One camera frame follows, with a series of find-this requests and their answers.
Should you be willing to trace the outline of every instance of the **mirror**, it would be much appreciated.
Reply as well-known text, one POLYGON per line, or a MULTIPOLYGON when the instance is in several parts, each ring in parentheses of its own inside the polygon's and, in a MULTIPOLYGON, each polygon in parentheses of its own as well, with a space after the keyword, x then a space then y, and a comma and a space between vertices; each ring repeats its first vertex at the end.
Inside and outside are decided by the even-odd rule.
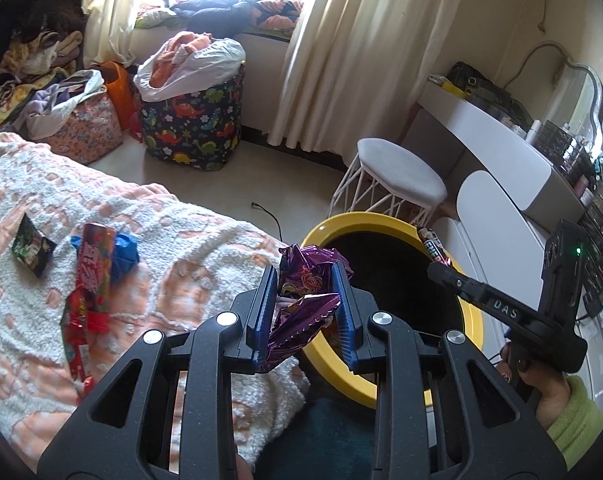
POLYGON ((550 121, 585 147, 591 160, 603 151, 603 87, 595 70, 570 59, 555 41, 534 46, 504 89, 534 119, 550 121))

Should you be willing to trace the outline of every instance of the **white stool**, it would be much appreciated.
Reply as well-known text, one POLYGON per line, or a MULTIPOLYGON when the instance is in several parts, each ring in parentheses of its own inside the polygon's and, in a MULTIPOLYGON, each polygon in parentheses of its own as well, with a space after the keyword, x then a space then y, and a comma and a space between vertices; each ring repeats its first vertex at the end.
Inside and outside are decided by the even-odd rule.
POLYGON ((371 194, 371 203, 366 211, 377 209, 390 200, 390 207, 384 214, 397 218, 404 202, 419 206, 421 210, 411 221, 418 226, 427 224, 435 208, 447 195, 446 186, 439 175, 414 153, 388 140, 361 139, 357 142, 357 155, 333 194, 328 216, 333 215, 333 209, 342 195, 344 208, 341 212, 350 212, 355 210, 355 206, 368 193, 371 194), (366 173, 373 178, 373 183, 361 192, 366 173), (357 177, 357 189, 350 207, 347 208, 348 188, 357 177), (383 187, 388 194, 373 203, 374 189, 377 186, 383 187))

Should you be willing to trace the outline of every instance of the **black device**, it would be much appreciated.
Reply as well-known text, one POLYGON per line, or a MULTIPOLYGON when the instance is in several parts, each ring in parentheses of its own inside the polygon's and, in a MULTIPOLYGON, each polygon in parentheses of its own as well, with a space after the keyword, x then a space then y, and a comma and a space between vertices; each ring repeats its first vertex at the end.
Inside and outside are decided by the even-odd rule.
POLYGON ((530 359, 544 361, 557 370, 576 373, 584 363, 588 343, 575 333, 581 298, 582 271, 587 244, 584 228, 561 219, 546 241, 541 278, 543 288, 537 310, 439 263, 428 266, 428 277, 447 286, 460 298, 472 303, 509 326, 505 336, 512 341, 509 366, 512 384, 524 398, 538 395, 518 377, 518 364, 530 359))
MULTIPOLYGON (((377 310, 332 267, 345 362, 377 375, 373 480, 563 478, 563 456, 527 406, 462 332, 438 348, 398 317, 377 310), (424 386, 437 427, 431 471, 424 386)), ((277 277, 194 332, 142 335, 83 401, 44 451, 40 480, 235 480, 230 374, 252 374, 265 357, 277 277), (179 475, 167 470, 179 373, 188 371, 179 475)))

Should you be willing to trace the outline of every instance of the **stool seat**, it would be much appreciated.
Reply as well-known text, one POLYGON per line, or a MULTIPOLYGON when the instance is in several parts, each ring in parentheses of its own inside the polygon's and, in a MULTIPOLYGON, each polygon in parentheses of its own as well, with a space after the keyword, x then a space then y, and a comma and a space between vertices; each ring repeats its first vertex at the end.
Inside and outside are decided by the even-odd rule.
POLYGON ((361 139, 357 151, 363 169, 393 195, 428 209, 446 199, 440 176, 406 148, 384 139, 361 139))

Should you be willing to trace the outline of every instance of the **cream curtain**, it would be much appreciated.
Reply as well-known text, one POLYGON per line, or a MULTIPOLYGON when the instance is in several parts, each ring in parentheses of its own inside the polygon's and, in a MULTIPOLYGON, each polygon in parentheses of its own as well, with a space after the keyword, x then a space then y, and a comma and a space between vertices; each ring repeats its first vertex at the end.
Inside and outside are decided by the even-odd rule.
POLYGON ((139 0, 82 0, 89 14, 84 38, 84 65, 117 61, 129 66, 136 8, 139 0))
POLYGON ((397 140, 459 0, 315 0, 287 54, 268 142, 348 163, 364 137, 397 140))

